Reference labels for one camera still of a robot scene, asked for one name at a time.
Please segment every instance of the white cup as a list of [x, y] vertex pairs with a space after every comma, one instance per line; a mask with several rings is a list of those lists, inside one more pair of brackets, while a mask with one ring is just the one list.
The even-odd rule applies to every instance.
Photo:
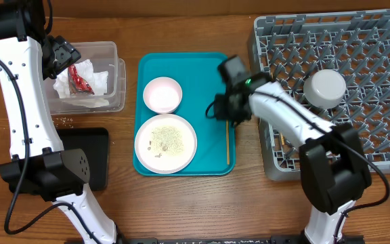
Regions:
[[305, 81], [303, 92], [308, 102], [318, 108], [334, 108], [343, 99], [344, 78], [335, 70], [320, 70]]

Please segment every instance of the red object in container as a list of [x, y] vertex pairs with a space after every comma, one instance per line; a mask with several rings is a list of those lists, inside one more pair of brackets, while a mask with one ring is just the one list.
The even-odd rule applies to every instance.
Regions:
[[73, 64], [68, 67], [68, 82], [70, 94], [87, 93], [94, 95], [91, 86], [84, 78], [78, 75], [78, 71]]

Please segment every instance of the white plate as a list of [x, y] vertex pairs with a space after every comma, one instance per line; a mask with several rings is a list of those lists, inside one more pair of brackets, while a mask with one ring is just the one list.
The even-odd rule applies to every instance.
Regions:
[[156, 115], [147, 120], [135, 137], [136, 157], [142, 165], [158, 174], [184, 169], [196, 152], [194, 128], [177, 115]]

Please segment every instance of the wooden stick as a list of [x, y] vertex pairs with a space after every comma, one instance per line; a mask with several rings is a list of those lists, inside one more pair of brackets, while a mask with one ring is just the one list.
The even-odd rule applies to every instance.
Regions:
[[279, 133], [279, 136], [281, 137], [281, 146], [284, 146], [285, 145], [284, 136], [281, 133]]
[[230, 165], [230, 133], [228, 127], [230, 126], [228, 121], [225, 122], [226, 125], [226, 134], [227, 134], [227, 165]]

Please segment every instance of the wooden table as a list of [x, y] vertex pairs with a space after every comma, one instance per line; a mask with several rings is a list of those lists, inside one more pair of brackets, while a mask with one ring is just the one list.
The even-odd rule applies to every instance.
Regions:
[[[122, 112], [65, 117], [72, 118], [74, 127], [109, 131], [109, 185], [95, 196], [127, 237], [268, 237], [299, 233], [308, 223], [311, 205], [300, 182], [272, 182], [265, 177], [255, 120], [238, 127], [237, 164], [227, 176], [147, 178], [132, 166], [139, 60], [152, 52], [223, 52], [238, 54], [248, 64], [246, 40], [255, 17], [56, 20], [54, 35], [70, 42], [114, 41], [126, 62], [127, 98]], [[8, 150], [9, 127], [0, 88], [0, 163], [9, 161]], [[383, 193], [381, 181], [374, 176], [359, 203], [378, 200]], [[26, 232], [7, 236], [3, 221], [11, 197], [0, 178], [0, 243], [63, 243], [79, 238], [59, 211], [49, 213]], [[22, 195], [12, 228], [24, 225], [48, 206], [40, 197]], [[390, 243], [390, 200], [352, 213], [344, 232], [365, 235], [367, 243]]]

